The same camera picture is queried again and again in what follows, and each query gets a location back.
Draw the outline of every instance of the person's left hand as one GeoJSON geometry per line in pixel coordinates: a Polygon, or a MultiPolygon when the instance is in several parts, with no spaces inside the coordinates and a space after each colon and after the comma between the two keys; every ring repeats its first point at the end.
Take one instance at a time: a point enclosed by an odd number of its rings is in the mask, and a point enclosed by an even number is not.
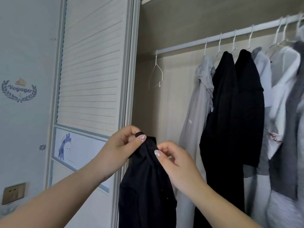
{"type": "Polygon", "coordinates": [[[135,138],[137,132],[140,132],[140,129],[135,126],[122,128],[109,138],[96,155],[94,161],[101,168],[102,181],[118,171],[126,163],[128,157],[146,140],[146,135],[135,138]]]}

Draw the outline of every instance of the manicured nail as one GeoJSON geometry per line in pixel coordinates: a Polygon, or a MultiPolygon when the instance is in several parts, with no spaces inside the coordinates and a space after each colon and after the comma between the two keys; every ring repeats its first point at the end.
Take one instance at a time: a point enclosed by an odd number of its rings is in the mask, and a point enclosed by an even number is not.
{"type": "Polygon", "coordinates": [[[147,136],[144,135],[144,134],[139,136],[139,140],[140,140],[141,142],[146,141],[146,139],[147,139],[147,136]]]}
{"type": "Polygon", "coordinates": [[[161,152],[158,149],[155,150],[154,153],[155,153],[156,157],[159,157],[161,155],[161,152]]]}

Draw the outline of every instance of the sliding door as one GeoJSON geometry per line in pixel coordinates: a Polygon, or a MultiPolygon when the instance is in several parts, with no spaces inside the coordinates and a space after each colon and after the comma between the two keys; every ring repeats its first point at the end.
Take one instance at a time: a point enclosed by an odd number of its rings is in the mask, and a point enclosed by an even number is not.
{"type": "MultiPolygon", "coordinates": [[[[140,0],[63,0],[48,186],[87,164],[129,124],[140,0]]],[[[117,172],[67,227],[115,227],[117,172]]]]}

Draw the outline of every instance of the gold wall socket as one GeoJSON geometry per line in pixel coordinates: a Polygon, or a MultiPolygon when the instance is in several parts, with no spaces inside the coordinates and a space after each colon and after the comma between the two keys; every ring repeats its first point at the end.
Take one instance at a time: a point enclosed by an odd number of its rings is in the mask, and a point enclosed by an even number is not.
{"type": "Polygon", "coordinates": [[[2,205],[24,198],[25,183],[6,187],[3,191],[2,205]]]}

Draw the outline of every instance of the purple giraffe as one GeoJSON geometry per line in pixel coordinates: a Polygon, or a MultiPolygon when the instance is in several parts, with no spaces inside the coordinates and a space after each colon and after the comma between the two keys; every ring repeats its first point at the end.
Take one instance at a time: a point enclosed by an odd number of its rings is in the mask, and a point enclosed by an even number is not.
{"type": "Polygon", "coordinates": [[[72,139],[70,137],[70,133],[66,135],[66,137],[64,138],[64,140],[62,141],[62,144],[59,148],[59,154],[58,154],[58,158],[61,159],[61,160],[64,160],[64,145],[67,143],[67,142],[71,142],[72,139]]]}

